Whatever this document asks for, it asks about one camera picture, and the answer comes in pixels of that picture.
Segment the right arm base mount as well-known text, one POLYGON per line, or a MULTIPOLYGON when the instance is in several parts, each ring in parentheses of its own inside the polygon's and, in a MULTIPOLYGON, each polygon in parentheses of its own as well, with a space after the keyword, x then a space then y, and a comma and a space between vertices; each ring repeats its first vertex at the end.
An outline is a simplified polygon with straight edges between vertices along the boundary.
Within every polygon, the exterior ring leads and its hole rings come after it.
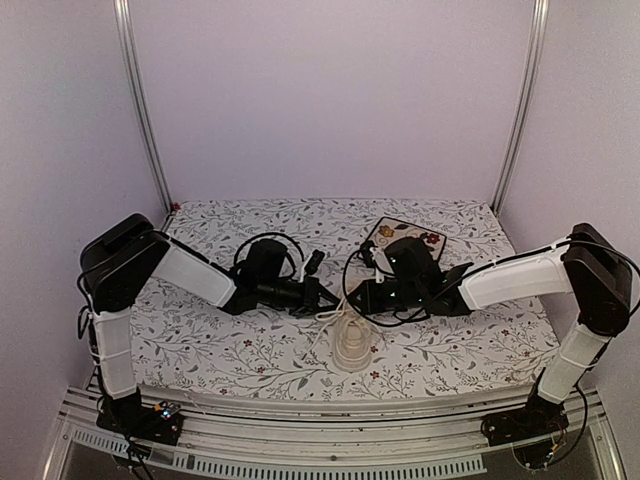
POLYGON ((490 446, 497 446, 560 432, 568 426, 563 403, 531 395, 522 407, 485 415, 480 432, 490 446))

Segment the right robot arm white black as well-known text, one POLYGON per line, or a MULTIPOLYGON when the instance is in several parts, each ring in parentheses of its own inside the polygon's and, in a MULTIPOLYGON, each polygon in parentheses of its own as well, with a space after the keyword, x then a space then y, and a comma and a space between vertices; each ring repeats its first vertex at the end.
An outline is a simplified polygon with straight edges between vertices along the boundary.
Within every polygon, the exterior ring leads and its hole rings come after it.
POLYGON ((561 343, 536 381, 533 400, 517 427, 537 436, 639 309, 639 266, 592 225, 579 223, 565 237, 526 252, 444 270, 419 240, 403 238, 383 251, 390 271, 343 291, 366 320, 400 311, 397 325, 424 317, 460 317, 502 303, 537 299, 547 315, 571 307, 573 318, 551 323, 561 343))

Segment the cream lace sneaker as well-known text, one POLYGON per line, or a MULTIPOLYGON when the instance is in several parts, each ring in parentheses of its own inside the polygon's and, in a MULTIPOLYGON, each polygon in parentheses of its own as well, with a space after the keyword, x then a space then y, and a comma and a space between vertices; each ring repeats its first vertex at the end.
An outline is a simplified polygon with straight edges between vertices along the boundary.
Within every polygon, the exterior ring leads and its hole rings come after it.
POLYGON ((365 370, 372 361, 372 329, 368 321, 348 311, 335 323, 332 332, 332 359, 348 373, 365 370))

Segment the white shoelace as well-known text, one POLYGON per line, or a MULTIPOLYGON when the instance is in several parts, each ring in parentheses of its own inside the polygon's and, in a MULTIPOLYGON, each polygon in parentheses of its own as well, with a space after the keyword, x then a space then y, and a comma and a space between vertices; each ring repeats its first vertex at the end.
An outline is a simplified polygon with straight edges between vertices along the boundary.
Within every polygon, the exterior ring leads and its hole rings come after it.
POLYGON ((314 347, 317 345, 317 343, 319 342, 321 336, 323 335, 323 333, 326 330, 331 328, 332 332, 333 332, 333 327, 334 327, 336 321, 343 314, 347 313, 348 311, 355 312, 350 306, 347 305, 346 300, 343 299, 343 301, 340 303, 339 306, 337 306, 337 308, 335 310, 316 314, 314 319, 316 321, 319 321, 322 324, 322 326, 321 326, 320 330, 318 331, 318 333, 316 334, 316 336, 314 337, 313 341, 311 342, 311 345, 302 354, 302 357, 305 357, 307 354, 309 354, 314 349, 314 347))

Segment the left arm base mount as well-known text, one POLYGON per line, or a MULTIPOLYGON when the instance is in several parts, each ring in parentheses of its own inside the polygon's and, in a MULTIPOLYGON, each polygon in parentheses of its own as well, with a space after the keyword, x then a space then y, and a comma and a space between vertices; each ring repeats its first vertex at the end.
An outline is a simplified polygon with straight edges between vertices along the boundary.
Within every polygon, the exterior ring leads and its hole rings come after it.
POLYGON ((120 399, 105 396, 96 425, 125 438, 176 446, 185 420, 181 410, 179 403, 166 400, 144 406, 139 392, 120 399))

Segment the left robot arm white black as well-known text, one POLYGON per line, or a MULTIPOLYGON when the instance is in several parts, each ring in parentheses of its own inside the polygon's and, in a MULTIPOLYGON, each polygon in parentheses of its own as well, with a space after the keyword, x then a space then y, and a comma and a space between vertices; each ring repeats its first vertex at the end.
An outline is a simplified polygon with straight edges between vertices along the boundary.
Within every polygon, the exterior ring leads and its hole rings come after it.
POLYGON ((148 426, 133 362, 132 318, 154 289, 180 292, 228 315, 266 306, 309 317, 339 306, 317 278, 324 254, 303 252, 283 232, 265 232, 242 243, 225 268, 134 213, 86 245, 79 256, 77 286, 101 387, 114 400, 111 419, 128 434, 148 426))

